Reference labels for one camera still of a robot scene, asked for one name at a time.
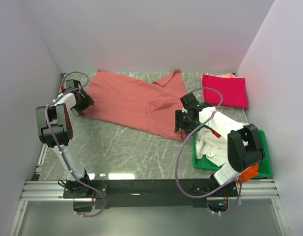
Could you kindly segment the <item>salmon pink t shirt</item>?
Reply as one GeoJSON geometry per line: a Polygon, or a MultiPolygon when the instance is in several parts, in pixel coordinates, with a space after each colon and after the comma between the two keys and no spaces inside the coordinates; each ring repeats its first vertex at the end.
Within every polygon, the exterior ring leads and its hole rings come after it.
{"type": "Polygon", "coordinates": [[[186,138],[183,131],[175,131],[175,112],[183,109],[180,98],[187,93],[180,70],[153,83],[99,70],[87,93],[94,100],[94,105],[83,112],[87,118],[167,139],[186,138]]]}

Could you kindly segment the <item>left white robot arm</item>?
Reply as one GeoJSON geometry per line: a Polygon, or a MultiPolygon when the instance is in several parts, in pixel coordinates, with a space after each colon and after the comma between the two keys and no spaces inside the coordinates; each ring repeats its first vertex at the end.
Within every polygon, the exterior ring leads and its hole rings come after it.
{"type": "Polygon", "coordinates": [[[73,138],[73,127],[69,111],[80,116],[93,99],[82,88],[78,80],[70,79],[61,87],[61,93],[49,106],[37,107],[36,120],[38,136],[58,156],[65,170],[66,181],[58,181],[67,193],[77,198],[92,195],[89,176],[77,158],[69,141],[73,138]]]}

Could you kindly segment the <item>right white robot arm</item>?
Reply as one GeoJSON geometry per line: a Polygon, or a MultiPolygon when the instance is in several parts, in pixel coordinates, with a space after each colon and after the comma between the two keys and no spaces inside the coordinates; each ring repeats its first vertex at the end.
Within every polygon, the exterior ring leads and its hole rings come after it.
{"type": "Polygon", "coordinates": [[[210,192],[221,196],[227,184],[262,162],[265,157],[259,130],[254,124],[237,122],[193,93],[181,97],[182,110],[175,112],[175,132],[193,136],[194,157],[207,158],[219,169],[210,177],[210,192]]]}

